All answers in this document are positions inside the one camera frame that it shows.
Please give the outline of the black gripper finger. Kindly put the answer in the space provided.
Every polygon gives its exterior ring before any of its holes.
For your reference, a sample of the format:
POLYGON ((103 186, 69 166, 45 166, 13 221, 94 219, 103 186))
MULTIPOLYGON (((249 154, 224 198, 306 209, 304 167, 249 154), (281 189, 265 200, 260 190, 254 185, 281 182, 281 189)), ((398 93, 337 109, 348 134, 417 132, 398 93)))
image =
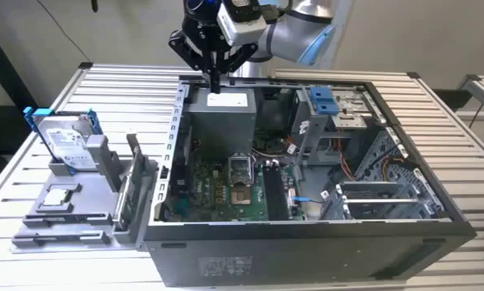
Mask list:
POLYGON ((207 48, 197 53, 187 44, 186 36, 182 30, 170 33, 167 45, 183 60, 189 68, 201 71, 207 75, 210 93, 215 92, 215 70, 211 62, 210 51, 207 48))
POLYGON ((214 92, 219 93, 219 76, 232 73, 257 51, 257 44, 244 44, 232 55, 225 57, 228 50, 217 51, 214 58, 214 92))

